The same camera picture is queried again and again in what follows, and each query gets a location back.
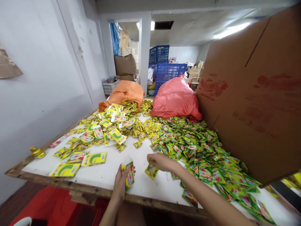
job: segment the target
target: orange sack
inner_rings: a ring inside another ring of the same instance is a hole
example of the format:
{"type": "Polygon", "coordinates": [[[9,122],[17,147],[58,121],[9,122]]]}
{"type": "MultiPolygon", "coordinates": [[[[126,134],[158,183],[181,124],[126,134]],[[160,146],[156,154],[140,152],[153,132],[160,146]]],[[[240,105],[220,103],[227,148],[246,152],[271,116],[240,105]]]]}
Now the orange sack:
{"type": "Polygon", "coordinates": [[[134,101],[138,104],[138,111],[140,111],[145,92],[141,85],[136,82],[120,80],[116,88],[111,93],[107,101],[101,101],[98,104],[100,112],[103,112],[111,104],[122,104],[124,101],[134,101]]]}

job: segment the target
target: red printed logo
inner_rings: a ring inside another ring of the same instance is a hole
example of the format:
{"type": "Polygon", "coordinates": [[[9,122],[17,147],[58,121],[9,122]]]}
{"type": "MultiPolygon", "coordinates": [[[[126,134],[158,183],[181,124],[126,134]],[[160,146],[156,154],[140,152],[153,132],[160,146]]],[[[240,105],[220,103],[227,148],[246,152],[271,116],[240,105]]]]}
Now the red printed logo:
{"type": "Polygon", "coordinates": [[[217,74],[209,74],[210,78],[201,79],[198,89],[202,90],[201,95],[215,101],[214,97],[219,97],[228,88],[228,83],[218,79],[217,74]]]}

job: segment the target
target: white plastic basket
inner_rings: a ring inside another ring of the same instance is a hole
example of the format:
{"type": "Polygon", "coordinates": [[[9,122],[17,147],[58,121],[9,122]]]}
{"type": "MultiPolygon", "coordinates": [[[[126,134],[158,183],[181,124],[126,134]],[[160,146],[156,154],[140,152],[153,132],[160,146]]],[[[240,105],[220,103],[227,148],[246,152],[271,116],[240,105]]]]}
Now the white plastic basket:
{"type": "Polygon", "coordinates": [[[111,94],[119,83],[119,79],[114,83],[102,83],[104,94],[111,94]]]}

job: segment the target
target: pile of packets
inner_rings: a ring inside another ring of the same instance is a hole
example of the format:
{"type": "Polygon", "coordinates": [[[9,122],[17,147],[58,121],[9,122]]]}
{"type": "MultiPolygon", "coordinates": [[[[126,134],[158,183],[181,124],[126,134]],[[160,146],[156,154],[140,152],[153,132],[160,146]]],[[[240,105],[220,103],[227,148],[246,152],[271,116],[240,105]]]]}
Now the pile of packets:
{"type": "MultiPolygon", "coordinates": [[[[152,102],[149,100],[144,100],[141,111],[143,116],[151,116],[150,119],[141,122],[138,119],[141,113],[137,110],[137,103],[127,101],[122,105],[112,104],[105,112],[95,112],[81,121],[84,129],[70,131],[70,134],[83,134],[69,140],[71,146],[62,148],[55,156],[64,159],[74,152],[87,154],[92,145],[108,146],[110,140],[115,141],[114,146],[122,152],[129,135],[139,139],[134,143],[136,148],[148,137],[153,151],[183,162],[188,172],[210,186],[215,185],[226,200],[237,201],[257,218],[275,224],[265,205],[249,194],[260,192],[257,189],[260,183],[247,175],[248,169],[242,161],[226,152],[217,134],[206,128],[205,121],[191,123],[185,116],[167,120],[152,117],[152,102]]],[[[145,172],[154,179],[158,170],[149,166],[145,172]]],[[[197,200],[183,183],[181,186],[184,188],[183,197],[197,207],[197,200]]]]}

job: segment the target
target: red sack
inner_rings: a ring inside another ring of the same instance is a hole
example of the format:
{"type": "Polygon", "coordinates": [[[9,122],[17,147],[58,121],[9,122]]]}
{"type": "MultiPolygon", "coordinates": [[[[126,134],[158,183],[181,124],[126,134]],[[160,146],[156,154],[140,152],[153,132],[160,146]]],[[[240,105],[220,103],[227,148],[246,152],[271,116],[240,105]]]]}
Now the red sack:
{"type": "Polygon", "coordinates": [[[192,115],[202,119],[198,111],[198,98],[184,80],[184,75],[165,82],[158,90],[153,101],[152,116],[174,117],[192,115]]]}

